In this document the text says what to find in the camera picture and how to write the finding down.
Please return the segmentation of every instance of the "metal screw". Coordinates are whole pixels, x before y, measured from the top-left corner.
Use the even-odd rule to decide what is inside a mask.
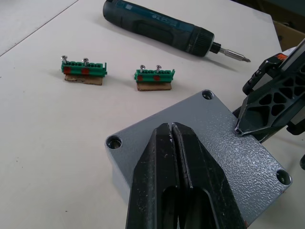
[[[89,63],[89,59],[88,58],[84,58],[82,61],[84,62],[85,66],[88,66],[88,63]]]
[[[67,56],[61,56],[61,59],[62,59],[62,62],[64,63],[64,64],[66,64],[67,63]]]
[[[144,65],[141,65],[141,66],[140,66],[140,72],[141,72],[141,73],[143,72],[143,69],[145,69],[145,66],[144,66]]]
[[[161,67],[160,65],[157,65],[157,73],[159,73],[159,71],[160,71],[161,68],[162,68],[162,67]]]

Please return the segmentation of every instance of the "cork base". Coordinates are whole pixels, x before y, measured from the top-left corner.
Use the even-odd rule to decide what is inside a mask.
[[[66,81],[75,82],[75,83],[84,83],[84,84],[93,84],[93,85],[102,85],[102,77],[90,77],[87,75],[66,75]]]
[[[137,83],[138,91],[168,91],[172,89],[171,83]]]

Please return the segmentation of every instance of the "screwdriver grip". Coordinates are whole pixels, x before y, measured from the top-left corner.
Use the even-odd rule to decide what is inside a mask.
[[[220,49],[220,44],[213,45],[212,32],[127,1],[106,0],[103,15],[121,28],[196,56],[205,56],[212,46],[218,49],[212,52]]]

